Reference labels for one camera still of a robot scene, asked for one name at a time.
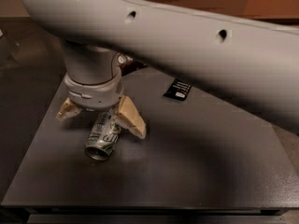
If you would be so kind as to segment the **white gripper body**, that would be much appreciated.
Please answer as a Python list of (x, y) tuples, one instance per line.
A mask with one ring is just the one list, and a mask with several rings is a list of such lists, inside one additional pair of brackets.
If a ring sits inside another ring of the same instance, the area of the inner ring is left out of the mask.
[(70, 100), (90, 110), (109, 110), (119, 103), (124, 92), (120, 68), (116, 70), (116, 76), (103, 84), (79, 84), (69, 75), (64, 77), (64, 84)]

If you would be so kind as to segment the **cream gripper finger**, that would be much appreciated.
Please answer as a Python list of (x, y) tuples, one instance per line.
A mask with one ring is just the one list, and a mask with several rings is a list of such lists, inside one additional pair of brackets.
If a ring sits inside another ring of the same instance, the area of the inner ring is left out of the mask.
[(114, 108), (114, 120), (131, 134), (144, 139), (146, 137), (146, 124), (129, 96), (123, 95)]
[(82, 112), (82, 108), (75, 104), (70, 98), (67, 98), (61, 105), (57, 115), (57, 120), (71, 119)]

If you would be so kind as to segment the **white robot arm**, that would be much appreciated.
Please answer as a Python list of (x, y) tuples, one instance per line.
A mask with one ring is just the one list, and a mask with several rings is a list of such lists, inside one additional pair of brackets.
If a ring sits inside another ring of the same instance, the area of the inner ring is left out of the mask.
[(145, 0), (22, 0), (46, 31), (130, 57), (299, 131), (299, 33)]

